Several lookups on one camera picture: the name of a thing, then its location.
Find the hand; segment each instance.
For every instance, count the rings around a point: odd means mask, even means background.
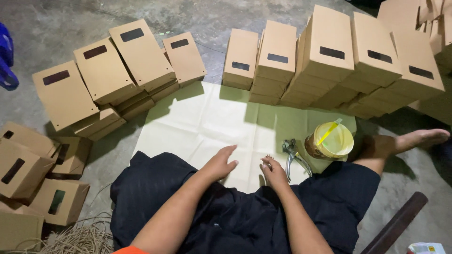
[[[221,148],[205,165],[200,169],[211,182],[216,182],[225,178],[239,163],[232,161],[227,163],[229,156],[237,148],[237,145]]]
[[[279,162],[272,158],[262,158],[261,160],[264,162],[261,165],[262,172],[274,191],[281,187],[289,186],[286,171],[281,167]]]

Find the orange sleeve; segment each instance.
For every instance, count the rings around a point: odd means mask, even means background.
[[[137,248],[135,246],[129,246],[126,248],[119,249],[119,250],[113,252],[113,254],[148,254],[148,253],[140,250],[139,248]]]

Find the forearm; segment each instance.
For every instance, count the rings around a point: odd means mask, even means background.
[[[292,253],[332,254],[330,246],[288,184],[276,188],[286,214]]]
[[[176,253],[188,234],[199,199],[212,184],[198,171],[168,199],[133,240],[133,246],[154,254]]]

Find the dark shorts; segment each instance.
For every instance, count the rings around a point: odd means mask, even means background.
[[[141,152],[111,186],[116,204],[111,231],[115,249],[129,246],[141,228],[197,169],[163,153]],[[367,167],[333,162],[323,173],[291,188],[336,254],[352,253],[356,227],[377,191],[380,176]],[[290,253],[284,211],[263,186],[242,193],[214,183],[201,198],[178,253]]]

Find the concrete floor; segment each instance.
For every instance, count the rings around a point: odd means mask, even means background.
[[[0,124],[14,121],[56,135],[36,94],[31,75],[73,59],[72,51],[108,36],[108,29],[146,19],[157,41],[190,31],[208,75],[219,84],[231,28],[261,33],[272,19],[302,32],[314,4],[348,15],[360,11],[344,0],[0,0],[0,22],[15,43],[16,91],[0,89]],[[91,184],[81,218],[110,211],[108,184],[128,165],[146,115],[143,114],[96,142],[81,180]],[[361,133],[400,135],[442,126],[429,117],[402,109],[371,121],[358,120]],[[452,252],[452,188],[450,168],[415,149],[391,160],[359,230],[359,253],[415,191],[430,199],[389,253],[406,253],[414,242],[439,242]]]

